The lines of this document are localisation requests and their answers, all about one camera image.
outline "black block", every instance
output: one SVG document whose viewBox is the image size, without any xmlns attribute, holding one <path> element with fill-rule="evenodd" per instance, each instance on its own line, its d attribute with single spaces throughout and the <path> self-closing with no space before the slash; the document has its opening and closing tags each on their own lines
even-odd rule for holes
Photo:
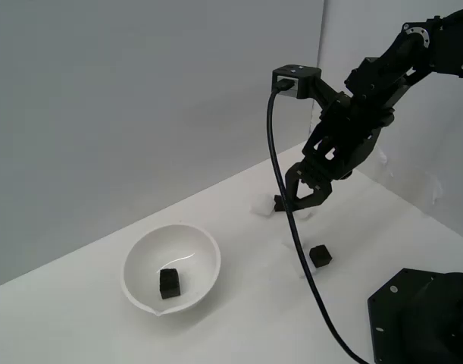
<svg viewBox="0 0 463 364">
<path fill-rule="evenodd" d="M 179 273 L 177 269 L 162 269 L 160 291 L 163 300 L 180 296 Z"/>
<path fill-rule="evenodd" d="M 332 256 L 330 255 L 329 250 L 327 250 L 325 245 L 314 246 L 312 249 L 310 249 L 308 256 L 310 256 L 310 259 L 312 259 L 315 268 L 324 267 L 332 260 Z"/>
</svg>

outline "black cable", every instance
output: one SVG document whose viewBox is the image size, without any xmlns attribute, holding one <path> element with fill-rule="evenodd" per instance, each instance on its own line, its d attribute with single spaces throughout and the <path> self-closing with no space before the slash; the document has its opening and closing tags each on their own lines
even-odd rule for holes
<svg viewBox="0 0 463 364">
<path fill-rule="evenodd" d="M 445 17 L 443 20 L 457 20 L 463 18 L 463 9 L 451 13 L 449 16 Z"/>
<path fill-rule="evenodd" d="M 292 209 L 290 208 L 290 202 L 288 200 L 288 196 L 286 195 L 286 188 L 285 184 L 283 183 L 282 173 L 280 171 L 280 166 L 278 164 L 277 158 L 277 151 L 275 150 L 275 142 L 274 142 L 274 132 L 272 128 L 272 116 L 274 110 L 274 103 L 275 98 L 277 97 L 278 93 L 281 91 L 287 91 L 291 89 L 294 85 L 294 81 L 282 79 L 275 83 L 274 88 L 271 92 L 270 98 L 268 100 L 268 107 L 267 107 L 267 139 L 268 139 L 268 149 L 270 150 L 270 158 L 271 164 L 274 168 L 275 178 L 277 179 L 278 188 L 280 190 L 280 195 L 282 196 L 283 200 L 283 207 L 285 209 L 286 217 L 289 221 L 290 232 L 292 233 L 293 242 L 295 244 L 295 248 L 297 250 L 297 254 L 299 255 L 300 263 L 302 264 L 302 268 L 305 273 L 305 277 L 307 278 L 308 285 L 314 295 L 315 300 L 317 301 L 317 305 L 319 310 L 321 311 L 322 317 L 324 317 L 324 321 L 327 324 L 327 327 L 330 330 L 330 333 L 336 339 L 337 343 L 344 349 L 344 351 L 356 362 L 360 364 L 368 364 L 368 362 L 361 359 L 358 355 L 356 355 L 344 340 L 340 337 L 339 333 L 337 332 L 336 328 L 334 327 L 332 321 L 330 320 L 329 314 L 327 313 L 327 309 L 325 308 L 324 301 L 322 301 L 321 294 L 319 293 L 317 286 L 315 285 L 314 279 L 312 277 L 312 273 L 310 272 L 310 268 L 308 267 L 307 259 L 305 258 L 304 250 L 300 243 L 299 232 L 297 231 L 297 225 L 295 223 L 295 219 L 293 218 Z"/>
<path fill-rule="evenodd" d="M 455 13 L 451 13 L 448 17 L 444 17 L 443 26 L 448 27 L 461 19 L 463 19 L 463 9 L 456 11 Z"/>
</svg>

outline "white backdrop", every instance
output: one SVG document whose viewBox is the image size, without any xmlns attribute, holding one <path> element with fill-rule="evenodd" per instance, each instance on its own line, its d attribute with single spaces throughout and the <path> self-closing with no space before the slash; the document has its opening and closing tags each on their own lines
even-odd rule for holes
<svg viewBox="0 0 463 364">
<path fill-rule="evenodd" d="M 322 9 L 0 0 L 0 284 L 267 158 L 271 71 L 317 63 Z M 277 106 L 284 150 L 311 104 Z"/>
<path fill-rule="evenodd" d="M 382 55 L 404 23 L 462 8 L 463 0 L 326 0 L 319 58 L 324 79 L 345 90 L 351 69 Z M 432 74 L 395 109 L 394 123 L 379 139 L 393 177 L 388 173 L 380 181 L 463 235 L 463 80 Z M 375 155 L 359 169 L 378 177 Z M 433 206 L 433 193 L 440 190 L 443 197 Z"/>
</svg>

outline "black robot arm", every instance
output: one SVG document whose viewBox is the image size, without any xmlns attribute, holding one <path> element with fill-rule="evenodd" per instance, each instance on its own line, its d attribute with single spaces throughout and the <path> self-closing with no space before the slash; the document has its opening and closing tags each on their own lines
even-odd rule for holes
<svg viewBox="0 0 463 364">
<path fill-rule="evenodd" d="M 428 74 L 463 77 L 463 10 L 423 23 L 403 24 L 401 33 L 379 58 L 365 58 L 345 81 L 352 96 L 336 92 L 321 79 L 321 70 L 289 64 L 273 72 L 295 86 L 281 94 L 314 99 L 321 121 L 308 138 L 304 158 L 286 173 L 293 210 L 318 206 L 332 193 L 332 180 L 347 178 L 372 152 L 380 131 L 393 120 L 393 106 Z M 299 182 L 312 193 L 299 199 Z M 280 196 L 275 210 L 283 211 Z"/>
</svg>

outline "cable connector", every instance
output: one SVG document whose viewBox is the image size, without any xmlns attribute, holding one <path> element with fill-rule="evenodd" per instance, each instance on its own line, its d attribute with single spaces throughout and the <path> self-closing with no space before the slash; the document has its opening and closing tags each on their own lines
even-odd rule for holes
<svg viewBox="0 0 463 364">
<path fill-rule="evenodd" d="M 295 84 L 298 82 L 299 80 L 294 80 L 292 78 L 282 78 L 278 80 L 276 83 L 274 83 L 274 85 L 271 88 L 281 93 L 283 91 L 288 91 L 289 89 L 294 87 Z"/>
<path fill-rule="evenodd" d="M 314 78 L 321 77 L 321 70 L 315 67 L 288 64 L 273 71 L 271 77 L 272 91 L 281 92 L 281 95 L 294 97 L 299 100 L 312 98 L 311 85 Z"/>
</svg>

